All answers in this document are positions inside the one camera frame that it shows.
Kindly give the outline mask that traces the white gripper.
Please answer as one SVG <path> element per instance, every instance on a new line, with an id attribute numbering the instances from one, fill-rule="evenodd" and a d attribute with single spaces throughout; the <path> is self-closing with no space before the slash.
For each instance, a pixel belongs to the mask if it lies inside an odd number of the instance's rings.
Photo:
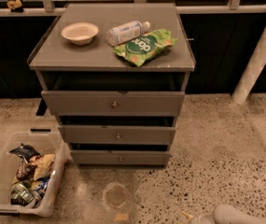
<path id="1" fill-rule="evenodd" d="M 185 218 L 190 221 L 190 224 L 216 224 L 212 215 L 199 215 L 193 217 L 193 215 L 181 211 Z"/>

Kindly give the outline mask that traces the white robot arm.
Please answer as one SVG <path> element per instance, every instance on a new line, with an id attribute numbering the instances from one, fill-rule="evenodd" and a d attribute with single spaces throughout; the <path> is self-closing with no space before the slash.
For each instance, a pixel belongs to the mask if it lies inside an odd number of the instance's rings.
<path id="1" fill-rule="evenodd" d="M 193 217 L 186 224 L 266 224 L 266 218 L 250 216 L 229 204 L 219 204 L 211 214 Z"/>

